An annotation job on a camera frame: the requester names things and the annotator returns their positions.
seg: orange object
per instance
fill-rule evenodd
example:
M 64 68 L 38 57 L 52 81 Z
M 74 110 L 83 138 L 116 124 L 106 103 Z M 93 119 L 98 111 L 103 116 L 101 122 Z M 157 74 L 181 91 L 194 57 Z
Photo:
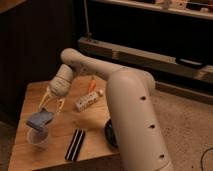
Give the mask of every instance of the orange object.
M 87 93 L 92 92 L 95 89 L 95 87 L 96 87 L 96 81 L 95 81 L 94 76 L 92 76 L 92 79 L 91 79 L 91 81 L 89 83 L 89 87 L 88 87 Z

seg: screw hole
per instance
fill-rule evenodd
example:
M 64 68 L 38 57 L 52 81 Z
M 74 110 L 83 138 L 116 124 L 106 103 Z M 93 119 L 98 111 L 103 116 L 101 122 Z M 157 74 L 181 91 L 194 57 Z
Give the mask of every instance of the screw hole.
M 146 100 L 146 97 L 145 97 L 145 96 L 142 96 L 142 97 L 141 97 L 141 100 Z
M 155 128 L 155 125 L 150 125 L 149 128 L 154 129 L 154 128 Z
M 163 159 L 164 157 L 165 157 L 164 154 L 161 154 L 161 155 L 159 156 L 160 159 Z

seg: wall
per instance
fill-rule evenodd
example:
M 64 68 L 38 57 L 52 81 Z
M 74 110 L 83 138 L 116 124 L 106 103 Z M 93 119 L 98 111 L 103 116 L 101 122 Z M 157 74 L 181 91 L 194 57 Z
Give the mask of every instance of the wall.
M 51 79 L 76 47 L 72 1 L 28 0 L 0 14 L 0 120 L 17 123 L 29 82 Z

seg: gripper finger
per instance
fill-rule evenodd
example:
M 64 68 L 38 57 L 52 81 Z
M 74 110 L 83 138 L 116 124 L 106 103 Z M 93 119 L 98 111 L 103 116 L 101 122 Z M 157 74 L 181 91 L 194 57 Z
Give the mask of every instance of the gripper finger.
M 60 98 L 60 99 L 57 99 L 57 109 L 56 109 L 56 114 L 60 114 L 61 113 L 61 110 L 64 106 L 64 103 L 65 103 L 65 98 Z
M 45 107 L 51 99 L 52 97 L 50 96 L 49 91 L 46 91 L 39 103 L 38 110 L 41 111 L 41 109 Z

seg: wooden table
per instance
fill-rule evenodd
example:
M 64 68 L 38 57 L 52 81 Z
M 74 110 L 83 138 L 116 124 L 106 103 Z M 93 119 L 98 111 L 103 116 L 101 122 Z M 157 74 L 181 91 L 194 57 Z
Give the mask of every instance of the wooden table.
M 96 89 L 101 88 L 104 90 L 105 81 L 98 77 L 96 77 L 96 80 Z M 104 125 L 109 119 L 105 96 L 82 112 L 78 112 L 74 106 L 74 102 L 86 93 L 89 81 L 89 76 L 78 77 L 73 81 L 61 114 L 55 116 L 54 120 L 49 124 L 51 143 L 45 150 L 39 149 L 27 142 L 26 135 L 30 127 L 25 123 L 27 118 L 37 111 L 48 81 L 30 83 L 28 85 L 9 163 L 9 170 L 36 170 L 69 163 L 64 157 L 76 128 L 86 131 L 86 137 L 78 161 L 117 153 L 117 151 L 110 150 L 104 136 Z M 47 106 L 47 110 L 55 112 L 56 101 L 52 101 Z

